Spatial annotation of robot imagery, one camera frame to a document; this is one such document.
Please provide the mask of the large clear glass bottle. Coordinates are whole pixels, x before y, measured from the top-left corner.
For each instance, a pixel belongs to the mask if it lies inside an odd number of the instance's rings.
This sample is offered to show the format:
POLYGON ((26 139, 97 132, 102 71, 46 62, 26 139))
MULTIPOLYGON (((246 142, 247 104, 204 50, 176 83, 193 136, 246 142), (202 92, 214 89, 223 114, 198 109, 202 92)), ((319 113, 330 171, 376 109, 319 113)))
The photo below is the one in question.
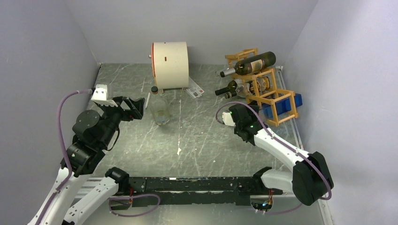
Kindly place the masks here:
POLYGON ((148 104, 154 122, 157 125, 165 125, 170 120, 168 102, 162 94, 159 93, 157 86, 151 88, 151 96, 148 104))

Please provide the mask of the blue rectangular box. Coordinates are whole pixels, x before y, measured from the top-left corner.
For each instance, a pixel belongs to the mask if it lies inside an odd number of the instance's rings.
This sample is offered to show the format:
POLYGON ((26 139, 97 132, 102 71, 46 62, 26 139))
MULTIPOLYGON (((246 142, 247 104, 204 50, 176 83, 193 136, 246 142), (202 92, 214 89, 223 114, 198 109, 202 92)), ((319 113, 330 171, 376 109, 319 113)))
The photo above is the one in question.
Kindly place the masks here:
MULTIPOLYGON (((295 106, 300 107, 303 105, 302 95, 297 93, 294 96, 295 106)), ((277 115, 281 115, 291 110, 290 100, 288 98, 276 102, 277 115)), ((270 105, 263 104, 262 112, 267 118, 273 118, 273 113, 270 105)))

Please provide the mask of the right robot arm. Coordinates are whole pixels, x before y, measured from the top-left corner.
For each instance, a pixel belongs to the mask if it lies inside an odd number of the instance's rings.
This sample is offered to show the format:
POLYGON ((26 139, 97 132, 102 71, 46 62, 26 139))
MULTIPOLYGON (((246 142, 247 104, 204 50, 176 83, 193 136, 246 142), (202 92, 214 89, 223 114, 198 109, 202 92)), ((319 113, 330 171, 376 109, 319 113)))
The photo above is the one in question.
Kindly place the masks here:
POLYGON ((284 140, 262 122, 257 110, 245 104, 231 106, 229 114, 235 123, 236 135, 267 151, 289 169, 288 172, 275 169, 260 172, 260 177, 253 182, 258 194, 275 188, 293 193, 306 206, 319 199, 331 198, 334 183, 321 153, 309 153, 284 140))

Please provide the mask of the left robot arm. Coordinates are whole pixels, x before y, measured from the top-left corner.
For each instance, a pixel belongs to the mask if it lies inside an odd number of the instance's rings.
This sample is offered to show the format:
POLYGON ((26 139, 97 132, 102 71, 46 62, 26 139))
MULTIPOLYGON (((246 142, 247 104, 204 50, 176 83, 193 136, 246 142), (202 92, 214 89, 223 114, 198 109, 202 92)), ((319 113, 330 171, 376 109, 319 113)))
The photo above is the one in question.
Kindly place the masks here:
POLYGON ((72 130, 72 144, 66 148, 68 162, 63 159, 55 183, 29 222, 31 225, 81 225, 109 197, 129 191, 129 174, 113 167, 92 190, 78 202, 73 202, 84 183, 91 177, 99 162, 110 151, 113 136, 119 136, 122 121, 140 120, 145 99, 114 97, 115 106, 97 106, 96 110, 80 113, 72 130))

